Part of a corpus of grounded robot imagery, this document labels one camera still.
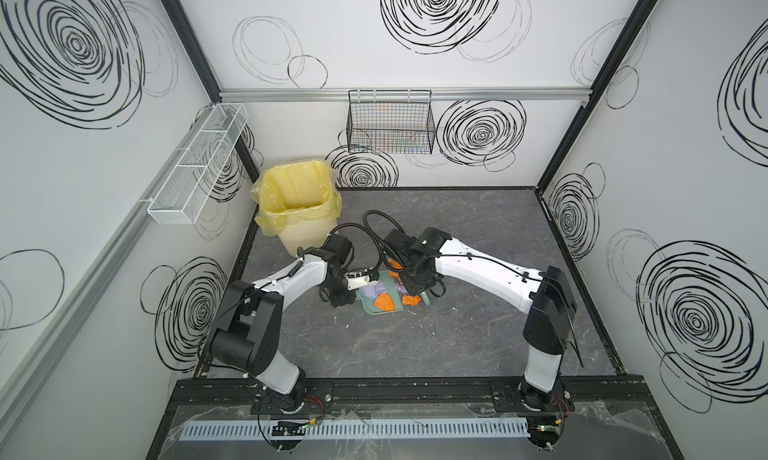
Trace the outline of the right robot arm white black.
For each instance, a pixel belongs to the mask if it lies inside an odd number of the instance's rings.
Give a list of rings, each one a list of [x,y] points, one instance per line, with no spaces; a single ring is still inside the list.
[[[427,228],[413,236],[390,215],[369,210],[363,227],[376,242],[382,265],[410,296],[442,296],[446,279],[479,289],[525,317],[527,357],[518,392],[523,405],[542,412],[556,401],[561,365],[573,332],[575,296],[564,272],[515,265],[472,248],[455,236]]]

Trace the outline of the mint green dustpan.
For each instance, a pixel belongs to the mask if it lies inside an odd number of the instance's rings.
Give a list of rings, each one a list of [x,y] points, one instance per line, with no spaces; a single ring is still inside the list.
[[[402,312],[404,310],[397,279],[387,270],[379,272],[377,282],[368,284],[356,293],[356,300],[363,312],[370,316],[380,316]]]

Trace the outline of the mint green hand brush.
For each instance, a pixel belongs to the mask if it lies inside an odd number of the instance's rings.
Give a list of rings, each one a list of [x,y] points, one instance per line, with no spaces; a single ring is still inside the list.
[[[430,305],[431,305],[431,302],[430,302],[430,298],[429,298],[429,295],[428,295],[428,292],[427,292],[427,291],[423,291],[423,292],[421,292],[421,293],[419,294],[419,297],[421,298],[422,302],[423,302],[425,305],[427,305],[427,306],[430,306]]]

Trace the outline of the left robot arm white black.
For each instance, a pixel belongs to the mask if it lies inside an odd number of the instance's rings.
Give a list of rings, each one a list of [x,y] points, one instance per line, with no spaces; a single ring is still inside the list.
[[[297,253],[287,267],[255,282],[235,281],[226,287],[202,347],[200,360],[219,363],[258,381],[282,410],[299,410],[306,398],[306,373],[280,351],[283,314],[302,295],[316,288],[332,307],[352,305],[357,291],[376,283],[384,255],[373,242],[377,258],[372,267],[350,268],[353,243],[343,235],[357,223],[331,229],[324,243]]]

